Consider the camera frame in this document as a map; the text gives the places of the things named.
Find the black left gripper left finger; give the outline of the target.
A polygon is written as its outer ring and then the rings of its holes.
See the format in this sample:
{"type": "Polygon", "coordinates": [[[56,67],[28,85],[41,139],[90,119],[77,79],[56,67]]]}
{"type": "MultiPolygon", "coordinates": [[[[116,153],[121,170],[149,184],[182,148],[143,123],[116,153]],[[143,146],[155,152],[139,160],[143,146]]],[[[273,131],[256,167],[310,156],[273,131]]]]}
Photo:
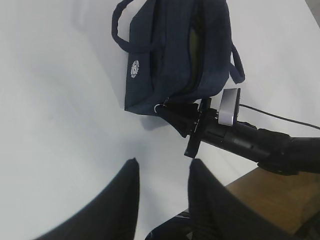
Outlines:
{"type": "Polygon", "coordinates": [[[90,203],[39,239],[132,240],[138,211],[139,164],[133,158],[90,203]]]}

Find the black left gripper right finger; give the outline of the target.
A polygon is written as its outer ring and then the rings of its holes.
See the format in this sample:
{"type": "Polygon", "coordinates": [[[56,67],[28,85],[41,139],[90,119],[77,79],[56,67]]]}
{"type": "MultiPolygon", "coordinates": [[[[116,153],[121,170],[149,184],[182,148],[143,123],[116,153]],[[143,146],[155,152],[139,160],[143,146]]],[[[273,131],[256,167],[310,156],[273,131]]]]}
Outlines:
{"type": "Polygon", "coordinates": [[[231,194],[200,159],[189,167],[188,209],[196,240],[293,240],[231,194]]]}

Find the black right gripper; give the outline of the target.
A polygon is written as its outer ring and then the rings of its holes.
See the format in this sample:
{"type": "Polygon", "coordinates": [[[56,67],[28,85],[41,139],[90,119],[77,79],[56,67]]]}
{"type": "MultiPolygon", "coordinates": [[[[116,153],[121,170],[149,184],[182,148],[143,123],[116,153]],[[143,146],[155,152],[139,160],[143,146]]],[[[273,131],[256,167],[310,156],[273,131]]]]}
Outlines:
{"type": "Polygon", "coordinates": [[[230,150],[229,127],[218,124],[218,112],[211,108],[211,98],[197,103],[167,102],[159,116],[186,138],[188,144],[184,155],[195,158],[202,142],[223,150],[230,150]]]}

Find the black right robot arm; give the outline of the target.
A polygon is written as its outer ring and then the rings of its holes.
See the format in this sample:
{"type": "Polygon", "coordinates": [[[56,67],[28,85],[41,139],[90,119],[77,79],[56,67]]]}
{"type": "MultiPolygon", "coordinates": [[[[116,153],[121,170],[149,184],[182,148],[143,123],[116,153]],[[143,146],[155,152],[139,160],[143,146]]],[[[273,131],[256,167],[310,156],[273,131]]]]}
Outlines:
{"type": "Polygon", "coordinates": [[[282,132],[256,128],[247,122],[232,126],[218,123],[211,99],[197,103],[165,103],[155,113],[186,138],[185,156],[194,159],[202,142],[257,163],[258,167],[284,176],[320,172],[320,139],[291,137],[282,132]]]}

